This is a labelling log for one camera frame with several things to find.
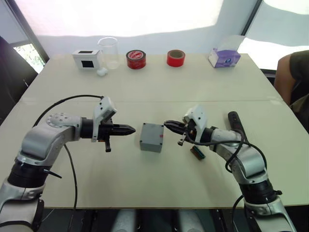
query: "tape roll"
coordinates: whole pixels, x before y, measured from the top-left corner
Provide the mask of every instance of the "tape roll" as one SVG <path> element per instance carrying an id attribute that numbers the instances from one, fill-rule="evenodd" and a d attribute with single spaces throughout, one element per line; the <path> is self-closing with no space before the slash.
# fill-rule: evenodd
<path id="1" fill-rule="evenodd" d="M 181 50 L 171 50 L 168 52 L 167 63 L 172 67 L 180 67 L 183 65 L 185 53 Z"/>
<path id="2" fill-rule="evenodd" d="M 132 50 L 126 54 L 126 62 L 131 69 L 141 69 L 146 65 L 146 53 L 140 50 Z"/>

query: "clear plastic cup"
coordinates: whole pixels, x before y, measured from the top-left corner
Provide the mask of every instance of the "clear plastic cup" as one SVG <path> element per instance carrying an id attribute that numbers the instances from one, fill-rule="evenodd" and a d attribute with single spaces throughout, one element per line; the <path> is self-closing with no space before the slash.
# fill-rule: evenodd
<path id="1" fill-rule="evenodd" d="M 119 66 L 118 40 L 114 37 L 105 37 L 98 41 L 103 59 L 108 69 L 116 69 Z"/>

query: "green component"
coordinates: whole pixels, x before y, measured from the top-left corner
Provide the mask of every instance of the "green component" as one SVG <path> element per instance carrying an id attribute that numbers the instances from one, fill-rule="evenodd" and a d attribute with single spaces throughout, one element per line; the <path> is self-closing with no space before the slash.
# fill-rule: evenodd
<path id="1" fill-rule="evenodd" d="M 197 152 L 198 157 L 200 159 L 204 159 L 206 157 L 197 146 L 193 146 L 192 149 L 194 149 Z"/>

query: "tissue box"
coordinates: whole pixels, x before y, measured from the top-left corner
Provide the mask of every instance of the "tissue box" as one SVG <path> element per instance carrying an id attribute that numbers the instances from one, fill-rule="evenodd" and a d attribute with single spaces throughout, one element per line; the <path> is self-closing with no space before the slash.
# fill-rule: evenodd
<path id="1" fill-rule="evenodd" d="M 209 54 L 208 60 L 214 68 L 233 67 L 240 59 L 240 54 L 234 50 L 218 51 L 214 48 Z"/>

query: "white device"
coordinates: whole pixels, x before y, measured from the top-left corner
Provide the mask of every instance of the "white device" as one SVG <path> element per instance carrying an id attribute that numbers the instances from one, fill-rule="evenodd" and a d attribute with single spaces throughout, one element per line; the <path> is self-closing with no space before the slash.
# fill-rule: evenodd
<path id="1" fill-rule="evenodd" d="M 77 50 L 72 55 L 79 69 L 101 68 L 102 59 L 99 50 Z"/>
<path id="2" fill-rule="evenodd" d="M 117 113 L 114 103 L 109 97 L 104 97 L 95 107 L 93 111 L 93 131 L 92 142 L 96 142 L 98 139 L 98 127 L 103 120 L 107 122 L 111 117 Z"/>
<path id="3" fill-rule="evenodd" d="M 204 108 L 201 105 L 196 105 L 195 107 L 189 109 L 183 117 L 183 120 L 185 123 L 188 123 L 190 119 L 193 119 L 196 123 L 197 135 L 195 141 L 199 142 L 207 125 L 207 116 Z"/>

